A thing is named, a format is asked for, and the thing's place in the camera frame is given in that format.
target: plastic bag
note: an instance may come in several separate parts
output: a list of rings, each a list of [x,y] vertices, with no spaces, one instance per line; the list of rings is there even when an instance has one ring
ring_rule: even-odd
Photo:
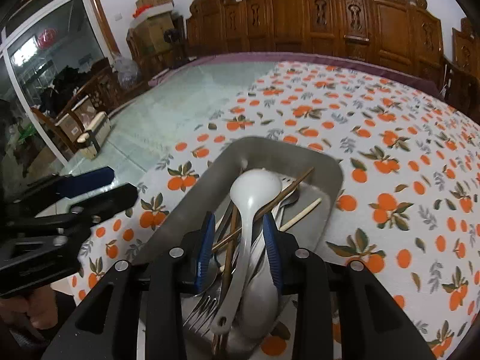
[[[124,89],[132,88],[140,80],[140,69],[131,59],[114,54],[113,67],[118,72],[118,83]]]

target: rectangular container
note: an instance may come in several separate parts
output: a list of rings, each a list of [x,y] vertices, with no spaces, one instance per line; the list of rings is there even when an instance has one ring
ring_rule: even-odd
[[[310,167],[314,167],[314,171],[299,185],[298,202],[285,209],[283,223],[321,197],[322,202],[289,230],[295,235],[300,247],[315,251],[343,183],[342,169],[337,160],[326,154],[289,143],[260,137],[246,137],[229,145],[208,167],[165,219],[162,226],[148,240],[134,263],[150,262],[163,252],[178,246],[185,233],[201,227],[206,211],[215,212],[217,220],[221,218],[230,201],[230,187],[239,176],[240,169],[265,168],[295,179]],[[198,299],[182,300],[184,319]],[[199,353],[191,354],[193,357],[190,358],[196,359],[210,351],[213,334],[209,331],[200,337],[200,334],[194,335],[188,331],[185,332],[185,338],[188,341],[189,352],[199,350]],[[227,346],[229,358],[248,358],[260,341],[247,339],[233,325]]]

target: orange patterned tablecloth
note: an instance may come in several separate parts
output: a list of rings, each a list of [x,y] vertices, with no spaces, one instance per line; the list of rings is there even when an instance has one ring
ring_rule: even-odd
[[[70,278],[79,302],[114,263],[133,259],[233,140],[258,135],[341,160],[345,183],[316,252],[362,259],[447,358],[480,302],[479,126],[445,103],[378,76],[284,62],[199,125],[150,170],[132,210],[94,230]],[[295,305],[253,359],[289,359]],[[341,357],[335,315],[335,356]]]

